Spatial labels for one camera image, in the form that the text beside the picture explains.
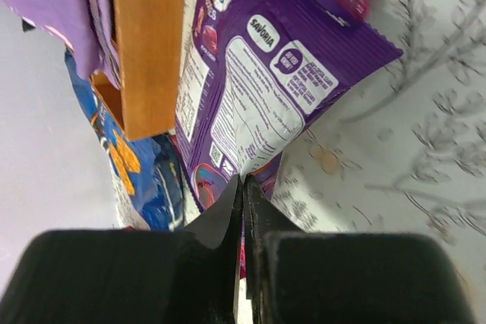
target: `wooden edge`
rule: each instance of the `wooden edge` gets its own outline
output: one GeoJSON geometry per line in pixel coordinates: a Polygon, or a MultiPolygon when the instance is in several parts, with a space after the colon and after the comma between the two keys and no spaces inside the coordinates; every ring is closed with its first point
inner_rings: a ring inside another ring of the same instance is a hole
{"type": "Polygon", "coordinates": [[[122,95],[120,90],[114,88],[105,74],[94,74],[90,78],[91,85],[101,100],[103,105],[108,109],[110,115],[115,120],[118,127],[125,132],[125,123],[122,111],[122,95]]]}
{"type": "Polygon", "coordinates": [[[175,126],[184,0],[114,0],[125,136],[175,126]]]}

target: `purple snack bag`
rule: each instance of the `purple snack bag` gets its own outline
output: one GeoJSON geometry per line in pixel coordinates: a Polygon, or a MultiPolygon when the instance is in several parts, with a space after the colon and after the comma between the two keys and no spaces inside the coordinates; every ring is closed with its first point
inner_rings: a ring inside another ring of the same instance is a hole
{"type": "Polygon", "coordinates": [[[200,207],[231,176],[270,195],[282,149],[343,93],[401,55],[336,2],[197,0],[179,85],[176,135],[200,207]]]}

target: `blue snack bag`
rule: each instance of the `blue snack bag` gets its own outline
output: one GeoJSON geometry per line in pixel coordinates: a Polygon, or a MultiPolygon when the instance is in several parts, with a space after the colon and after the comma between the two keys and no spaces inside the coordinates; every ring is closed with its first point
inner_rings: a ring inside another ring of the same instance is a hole
{"type": "Polygon", "coordinates": [[[90,82],[77,75],[68,50],[65,64],[80,107],[109,154],[122,224],[164,231],[181,228],[185,222],[183,176],[170,136],[127,141],[90,82]]]}

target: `barcode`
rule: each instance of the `barcode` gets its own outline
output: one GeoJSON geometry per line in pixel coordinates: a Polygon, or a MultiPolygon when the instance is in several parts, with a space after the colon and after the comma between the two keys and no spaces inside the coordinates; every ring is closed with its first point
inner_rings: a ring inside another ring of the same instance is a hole
{"type": "Polygon", "coordinates": [[[211,159],[213,160],[213,163],[216,167],[221,166],[221,160],[222,160],[222,152],[221,150],[217,147],[216,144],[211,143],[211,151],[210,151],[211,159]]]}

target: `floral pattern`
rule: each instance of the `floral pattern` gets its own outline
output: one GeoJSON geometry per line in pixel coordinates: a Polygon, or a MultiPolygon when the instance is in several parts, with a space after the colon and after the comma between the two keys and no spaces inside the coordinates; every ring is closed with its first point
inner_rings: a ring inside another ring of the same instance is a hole
{"type": "Polygon", "coordinates": [[[403,57],[288,146],[273,198],[309,231],[434,237],[478,322],[486,322],[485,7],[378,0],[370,23],[403,57]]]}

